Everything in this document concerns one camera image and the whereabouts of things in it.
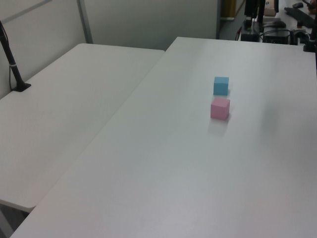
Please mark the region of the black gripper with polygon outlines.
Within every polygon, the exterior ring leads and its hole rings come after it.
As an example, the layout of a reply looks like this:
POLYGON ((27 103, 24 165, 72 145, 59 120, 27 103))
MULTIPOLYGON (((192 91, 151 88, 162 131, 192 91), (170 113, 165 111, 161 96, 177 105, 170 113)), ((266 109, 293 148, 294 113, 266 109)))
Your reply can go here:
POLYGON ((252 15, 258 16, 258 24, 263 24, 265 0, 245 0, 245 30, 251 32, 253 18, 252 15))

